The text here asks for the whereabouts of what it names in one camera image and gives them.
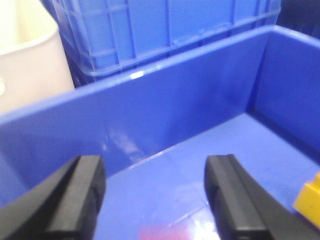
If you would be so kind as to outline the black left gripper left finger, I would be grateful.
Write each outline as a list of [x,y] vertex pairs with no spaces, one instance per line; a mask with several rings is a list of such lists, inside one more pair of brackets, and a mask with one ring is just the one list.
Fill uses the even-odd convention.
[[2,240],[91,240],[105,192],[100,155],[69,160],[47,179],[0,210]]

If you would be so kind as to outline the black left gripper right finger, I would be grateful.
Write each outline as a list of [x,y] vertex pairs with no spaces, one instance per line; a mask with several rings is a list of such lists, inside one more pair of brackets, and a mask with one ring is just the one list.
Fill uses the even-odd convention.
[[222,240],[318,240],[319,232],[290,213],[234,155],[209,155],[204,189]]

